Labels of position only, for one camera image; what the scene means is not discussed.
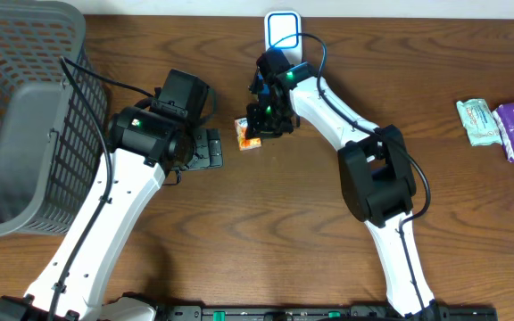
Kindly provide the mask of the orange tissue pack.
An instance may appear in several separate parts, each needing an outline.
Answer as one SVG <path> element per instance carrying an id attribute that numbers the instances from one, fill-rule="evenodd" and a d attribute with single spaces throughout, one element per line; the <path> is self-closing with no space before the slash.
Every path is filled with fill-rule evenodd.
<path id="1" fill-rule="evenodd" d="M 236 119 L 235 122 L 237 141 L 240 151 L 252 150 L 261 147 L 260 138 L 247 138 L 248 122 L 247 118 Z"/>

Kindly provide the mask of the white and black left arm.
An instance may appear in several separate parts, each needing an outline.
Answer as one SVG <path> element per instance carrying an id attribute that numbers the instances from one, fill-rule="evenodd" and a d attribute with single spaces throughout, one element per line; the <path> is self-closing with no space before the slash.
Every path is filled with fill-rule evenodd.
<path id="1" fill-rule="evenodd" d="M 5 320 L 160 320 L 136 294 L 104 303 L 112 271 L 142 211 L 174 171 L 219 168 L 220 132 L 203 120 L 127 107 L 112 118 L 108 148 L 69 232 L 21 298 L 0 298 Z"/>

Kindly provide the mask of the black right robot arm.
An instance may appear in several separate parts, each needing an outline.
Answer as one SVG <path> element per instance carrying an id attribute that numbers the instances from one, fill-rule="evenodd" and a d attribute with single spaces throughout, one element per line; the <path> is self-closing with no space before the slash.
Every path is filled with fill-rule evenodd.
<path id="1" fill-rule="evenodd" d="M 413 234 L 425 211 L 414 211 L 412 200 L 415 180 L 427 177 L 401 131 L 353 111 L 307 62 L 260 62 L 250 90 L 257 101 L 247 107 L 249 137 L 282 136 L 292 132 L 293 118 L 304 118 L 335 148 L 344 202 L 373 239 L 387 301 L 402 317 L 431 319 L 435 296 Z"/>

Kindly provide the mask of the teal wet wipes pack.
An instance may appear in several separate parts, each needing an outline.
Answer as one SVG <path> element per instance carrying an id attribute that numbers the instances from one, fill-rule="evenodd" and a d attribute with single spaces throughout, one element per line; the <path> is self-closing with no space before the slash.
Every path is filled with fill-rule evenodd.
<path id="1" fill-rule="evenodd" d="M 502 144 L 500 130 L 485 99 L 458 101 L 456 109 L 472 146 Z"/>

